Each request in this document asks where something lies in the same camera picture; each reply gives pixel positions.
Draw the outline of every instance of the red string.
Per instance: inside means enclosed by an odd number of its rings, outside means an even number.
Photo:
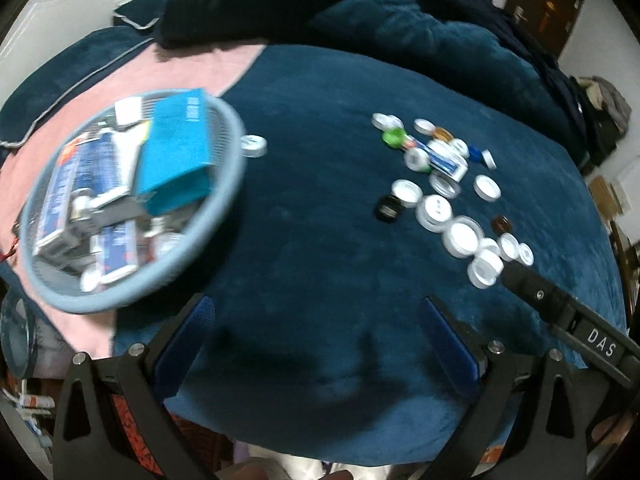
[[[7,254],[0,253],[0,264],[6,261],[8,258],[14,256],[17,247],[18,238],[14,238],[14,241],[11,243],[11,248],[9,248],[9,252]]]

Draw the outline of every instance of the blue box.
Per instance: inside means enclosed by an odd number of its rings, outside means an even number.
[[[135,195],[150,215],[163,215],[211,192],[212,149],[207,122],[203,89],[156,103],[135,185]]]

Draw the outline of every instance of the blue gripper pad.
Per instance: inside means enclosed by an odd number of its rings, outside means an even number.
[[[153,392],[157,400],[169,399],[178,393],[202,344],[213,328],[215,318],[216,311],[212,299],[203,296],[156,360]]]
[[[456,332],[455,320],[442,308],[431,298],[424,298],[418,311],[420,326],[456,391],[463,397],[475,399],[481,389],[486,362],[478,361],[479,355],[474,356]]]

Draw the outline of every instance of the person's hand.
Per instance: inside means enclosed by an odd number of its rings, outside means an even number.
[[[269,480],[267,472],[258,465],[248,465],[234,474],[234,480]],[[322,480],[353,480],[348,471],[337,471],[325,476]]]

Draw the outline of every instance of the bed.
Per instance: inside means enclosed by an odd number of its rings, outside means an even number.
[[[463,7],[456,0],[445,8],[454,4]],[[217,329],[167,402],[172,413],[331,462],[433,459],[466,402],[418,328],[421,297],[437,294],[457,318],[513,351],[559,343],[501,286],[473,288],[467,262],[449,256],[411,211],[395,224],[373,218],[398,178],[431,191],[427,176],[382,143],[372,113],[407,125],[427,118],[491,150],[502,198],[475,195],[473,179],[487,170],[474,165],[452,202],[455,214],[471,216],[487,234],[492,218],[507,216],[532,247],[537,272],[620,330],[625,307],[606,231],[577,169],[588,136],[567,111],[561,76],[552,66],[535,68],[535,53],[520,52],[518,43],[508,46],[499,21],[494,33],[476,23],[482,16],[437,19],[427,8],[437,15],[438,2],[131,0],[119,7],[119,25],[54,56],[0,110],[2,142],[14,150],[0,170],[3,252],[31,183],[69,128],[122,96],[204,87],[238,111],[249,133],[268,140],[269,153],[249,161],[242,193],[202,256],[143,301],[70,316],[39,300],[19,256],[0,265],[0,276],[94,358],[150,340],[204,291],[216,303]]]

